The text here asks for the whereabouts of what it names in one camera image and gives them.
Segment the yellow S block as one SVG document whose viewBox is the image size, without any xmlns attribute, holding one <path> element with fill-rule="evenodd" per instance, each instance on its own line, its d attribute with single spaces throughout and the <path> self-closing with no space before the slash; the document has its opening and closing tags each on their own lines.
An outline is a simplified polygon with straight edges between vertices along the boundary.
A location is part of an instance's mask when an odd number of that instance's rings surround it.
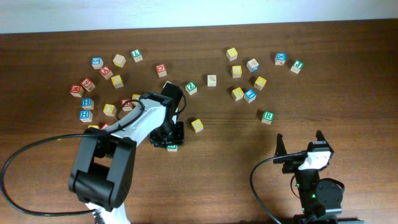
<svg viewBox="0 0 398 224">
<path fill-rule="evenodd" d="M 196 119 L 196 120 L 192 121 L 191 124 L 192 124 L 192 128 L 194 129 L 194 131 L 196 133 L 202 131 L 204 128 L 203 123 L 200 119 Z"/>
</svg>

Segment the yellow block back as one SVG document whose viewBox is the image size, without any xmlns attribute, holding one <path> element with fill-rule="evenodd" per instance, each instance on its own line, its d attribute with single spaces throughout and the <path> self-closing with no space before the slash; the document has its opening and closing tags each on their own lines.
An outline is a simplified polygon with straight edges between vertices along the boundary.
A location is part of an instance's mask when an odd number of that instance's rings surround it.
<svg viewBox="0 0 398 224">
<path fill-rule="evenodd" d="M 236 60 L 236 59 L 237 59 L 237 57 L 238 57 L 238 52 L 237 52 L 237 50 L 233 47 L 233 48 L 230 48 L 230 49 L 228 49 L 228 50 L 226 51 L 226 56 L 227 56 L 227 58 L 228 58 L 229 61 L 233 61 L 233 60 Z"/>
</svg>

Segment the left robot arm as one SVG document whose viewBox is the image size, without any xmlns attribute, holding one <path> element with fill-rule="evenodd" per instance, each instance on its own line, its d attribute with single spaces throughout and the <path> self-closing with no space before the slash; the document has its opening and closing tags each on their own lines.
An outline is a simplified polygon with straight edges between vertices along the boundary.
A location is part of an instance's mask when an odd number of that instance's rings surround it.
<svg viewBox="0 0 398 224">
<path fill-rule="evenodd" d="M 124 201 L 132 182 L 136 148 L 145 138 L 165 149 L 183 145 L 178 105 L 185 100 L 183 91 L 168 83 L 161 93 L 141 95 L 137 106 L 116 123 L 85 131 L 68 188 L 91 210 L 95 223 L 128 223 Z"/>
</svg>

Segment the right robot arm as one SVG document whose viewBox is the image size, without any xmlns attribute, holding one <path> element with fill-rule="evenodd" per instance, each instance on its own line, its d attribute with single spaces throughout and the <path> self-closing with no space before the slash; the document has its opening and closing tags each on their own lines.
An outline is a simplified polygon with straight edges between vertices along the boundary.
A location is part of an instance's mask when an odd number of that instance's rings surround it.
<svg viewBox="0 0 398 224">
<path fill-rule="evenodd" d="M 283 174 L 294 175 L 302 206 L 303 213 L 294 215 L 294 223 L 338 223 L 337 216 L 342 212 L 344 184 L 319 176 L 319 172 L 330 165 L 334 150 L 320 130 L 316 138 L 305 151 L 293 155 L 287 153 L 282 135 L 277 135 L 275 163 L 283 165 Z"/>
</svg>

